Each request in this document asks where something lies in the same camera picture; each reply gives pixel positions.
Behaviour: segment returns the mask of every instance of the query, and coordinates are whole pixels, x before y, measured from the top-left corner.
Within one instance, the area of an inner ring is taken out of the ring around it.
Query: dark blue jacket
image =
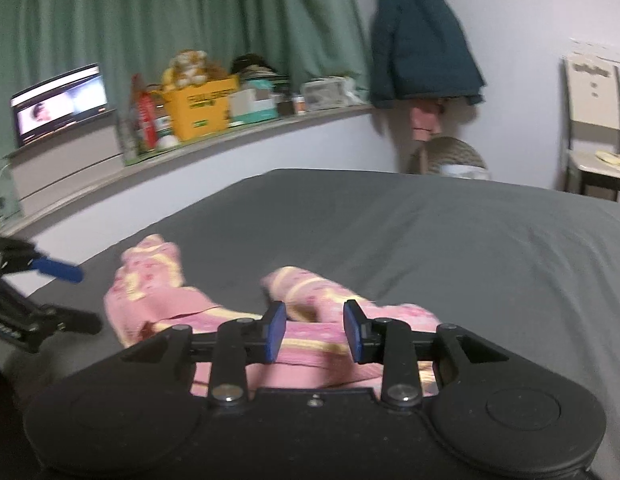
[[[468,98],[479,103],[484,78],[445,0],[379,0],[372,31],[371,100]]]

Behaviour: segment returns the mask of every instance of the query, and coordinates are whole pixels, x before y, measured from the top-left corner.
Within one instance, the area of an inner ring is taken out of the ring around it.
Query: round woven object
[[[465,164],[487,170],[485,161],[470,144],[455,137],[436,137],[427,143],[427,174],[440,174],[444,164]],[[408,173],[420,174],[419,150],[410,159]]]

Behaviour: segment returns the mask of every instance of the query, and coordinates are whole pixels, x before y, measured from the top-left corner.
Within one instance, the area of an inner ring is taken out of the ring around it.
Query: pink fabric
[[[410,110],[414,140],[427,142],[433,134],[440,134],[440,114],[441,107],[438,99],[415,99]]]
[[[183,286],[179,249],[158,235],[145,238],[123,253],[105,306],[118,338],[131,346],[173,324],[189,324],[195,333],[215,332],[230,319],[261,316],[219,306],[198,289]],[[326,388],[371,386],[377,391],[383,367],[352,361],[343,331],[343,303],[354,298],[368,317],[395,317],[413,330],[434,332],[439,321],[427,310],[404,304],[379,308],[338,283],[296,267],[283,267],[266,276],[263,285],[272,298],[286,303],[285,337],[273,365],[247,367],[248,386]],[[436,393],[428,363],[419,370],[426,394]],[[210,364],[197,365],[192,393],[205,395]]]

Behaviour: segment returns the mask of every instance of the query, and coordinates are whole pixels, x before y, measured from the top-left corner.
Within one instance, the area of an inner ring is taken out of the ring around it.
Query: jacket sleeve
[[[392,46],[401,12],[399,0],[379,0],[372,28],[372,84],[370,99],[377,108],[391,108],[396,95],[392,77]]]

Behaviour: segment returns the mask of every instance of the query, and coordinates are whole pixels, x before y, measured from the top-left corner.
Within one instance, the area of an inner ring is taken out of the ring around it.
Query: curtain
[[[322,75],[368,88],[355,0],[0,0],[0,158],[15,147],[12,94],[97,62],[108,101],[125,113],[132,74],[160,82],[185,48],[226,69],[234,57],[261,54],[295,88]]]

